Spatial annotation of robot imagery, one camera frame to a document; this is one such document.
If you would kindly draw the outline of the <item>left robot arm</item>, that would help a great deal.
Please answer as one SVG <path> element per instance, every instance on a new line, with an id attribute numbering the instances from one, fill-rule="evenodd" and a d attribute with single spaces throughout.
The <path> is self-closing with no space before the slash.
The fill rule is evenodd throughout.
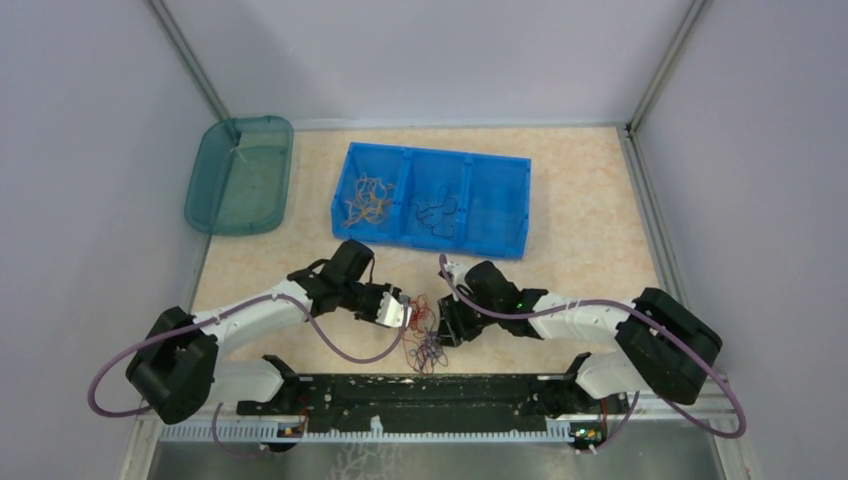
<path id="1" fill-rule="evenodd" d="M 403 332 L 410 299 L 390 283 L 361 279 L 374 262 L 371 249 L 346 240 L 330 258 L 241 302 L 197 314 L 170 308 L 154 323 L 125 376 L 166 425 L 227 405 L 244 416 L 291 413 L 304 393 L 291 367 L 275 355 L 251 361 L 230 361 L 228 355 L 282 328 L 315 326 L 319 316 L 338 309 Z"/>

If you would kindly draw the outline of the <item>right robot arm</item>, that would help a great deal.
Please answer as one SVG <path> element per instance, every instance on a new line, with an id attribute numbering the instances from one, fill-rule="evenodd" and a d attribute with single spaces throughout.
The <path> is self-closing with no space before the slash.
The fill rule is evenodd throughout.
<path id="1" fill-rule="evenodd" d="M 667 292 L 647 287 L 630 302 L 572 299 L 518 288 L 490 261 L 472 267 L 439 258 L 451 292 L 439 302 L 439 341 L 458 347 L 497 325 L 515 337 L 569 339 L 604 347 L 569 367 L 563 398 L 576 412 L 601 398 L 652 390 L 682 405 L 698 398 L 721 337 Z"/>

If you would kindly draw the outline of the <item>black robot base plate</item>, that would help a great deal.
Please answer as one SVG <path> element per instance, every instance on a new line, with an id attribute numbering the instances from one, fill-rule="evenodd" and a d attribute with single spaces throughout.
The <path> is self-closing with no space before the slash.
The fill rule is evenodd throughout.
<path id="1" fill-rule="evenodd" d="M 565 374 L 288 376 L 241 416 L 287 416 L 302 439 L 552 440 L 583 449 L 603 442 L 604 415 L 624 414 L 623 394 L 584 394 Z"/>

